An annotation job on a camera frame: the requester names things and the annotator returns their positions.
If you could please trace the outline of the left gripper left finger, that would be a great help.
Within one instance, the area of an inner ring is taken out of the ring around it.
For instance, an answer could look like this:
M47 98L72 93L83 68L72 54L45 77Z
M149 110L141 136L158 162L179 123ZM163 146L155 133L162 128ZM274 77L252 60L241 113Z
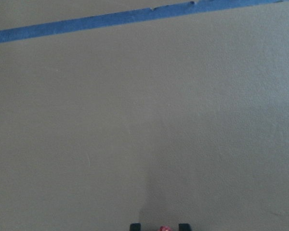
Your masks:
M141 224L140 223L130 224L129 231L141 231Z

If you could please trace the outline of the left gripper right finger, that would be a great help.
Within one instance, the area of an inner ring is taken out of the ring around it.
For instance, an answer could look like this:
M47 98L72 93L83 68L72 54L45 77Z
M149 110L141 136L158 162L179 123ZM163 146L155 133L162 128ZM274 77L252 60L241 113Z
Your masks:
M188 223L178 224L178 231L190 231L190 224Z

